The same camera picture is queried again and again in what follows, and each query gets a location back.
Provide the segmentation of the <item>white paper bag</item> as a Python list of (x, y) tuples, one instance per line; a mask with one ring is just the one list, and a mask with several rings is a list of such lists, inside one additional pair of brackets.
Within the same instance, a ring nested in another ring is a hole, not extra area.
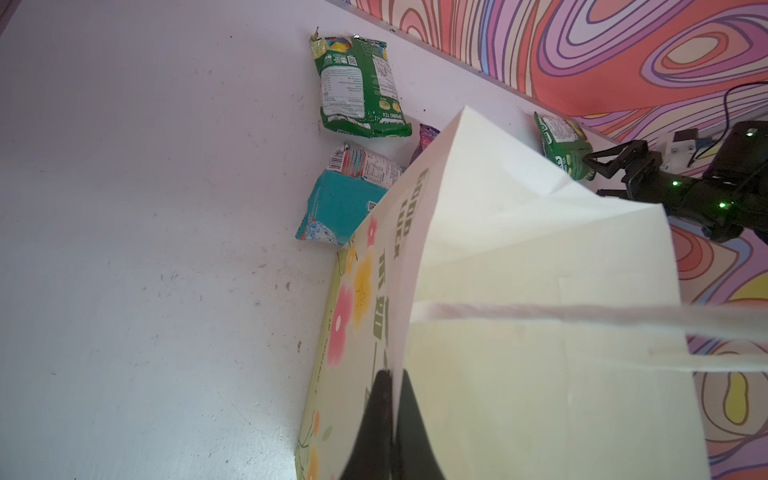
[(694, 377), (764, 373), (757, 310), (684, 307), (658, 205), (602, 198), (463, 109), (338, 253), (300, 479), (340, 479), (403, 371), (445, 479), (706, 479)]

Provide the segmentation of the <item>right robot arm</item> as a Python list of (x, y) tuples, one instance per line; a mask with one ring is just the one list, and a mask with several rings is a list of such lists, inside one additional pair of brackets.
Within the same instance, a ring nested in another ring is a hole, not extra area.
[(716, 243), (746, 230), (767, 240), (765, 121), (736, 123), (699, 178), (664, 172), (661, 154), (644, 140), (590, 153), (583, 163), (607, 179), (624, 172), (624, 188), (600, 189), (600, 196), (661, 204), (667, 215), (700, 226), (704, 237)]

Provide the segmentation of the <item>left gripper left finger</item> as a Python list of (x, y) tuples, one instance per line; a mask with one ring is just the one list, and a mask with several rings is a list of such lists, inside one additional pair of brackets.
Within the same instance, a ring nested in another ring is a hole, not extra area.
[(393, 435), (392, 376), (381, 370), (365, 407), (341, 480), (387, 480), (391, 476)]

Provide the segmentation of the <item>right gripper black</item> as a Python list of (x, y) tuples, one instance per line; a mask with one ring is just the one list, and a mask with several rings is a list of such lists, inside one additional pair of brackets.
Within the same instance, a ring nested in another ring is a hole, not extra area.
[(645, 140), (633, 140), (585, 154), (582, 162), (606, 179), (624, 170), (624, 190), (599, 189), (596, 194), (600, 197), (662, 204), (665, 209), (678, 207), (678, 186), (673, 184), (675, 179), (660, 170), (661, 155), (649, 150)]

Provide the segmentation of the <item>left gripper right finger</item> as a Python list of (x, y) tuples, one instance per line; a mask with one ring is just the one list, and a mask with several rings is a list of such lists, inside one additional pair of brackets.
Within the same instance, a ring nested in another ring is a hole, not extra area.
[(433, 453), (410, 376), (406, 370), (393, 447), (393, 478), (398, 480), (444, 480)]

